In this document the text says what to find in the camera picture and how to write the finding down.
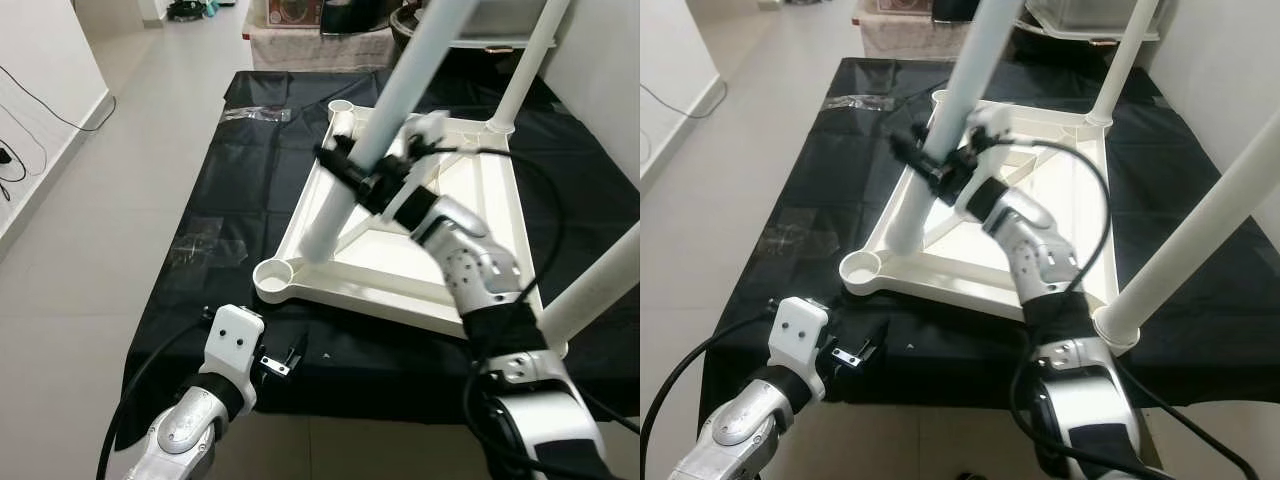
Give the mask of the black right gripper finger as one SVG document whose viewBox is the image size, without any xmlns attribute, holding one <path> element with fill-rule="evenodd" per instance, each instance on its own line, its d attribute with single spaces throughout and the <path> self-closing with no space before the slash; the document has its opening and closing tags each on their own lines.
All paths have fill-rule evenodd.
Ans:
<svg viewBox="0 0 1280 480">
<path fill-rule="evenodd" d="M 928 125 L 909 125 L 890 134 L 893 157 L 915 172 L 928 186 L 938 186 L 943 177 L 943 163 L 924 150 L 931 133 Z"/>
<path fill-rule="evenodd" d="M 366 172 L 349 159 L 355 143 L 355 140 L 337 140 L 332 147 L 326 147 L 325 143 L 316 143 L 315 157 L 316 163 L 332 173 L 340 184 L 351 191 L 364 191 Z"/>
</svg>

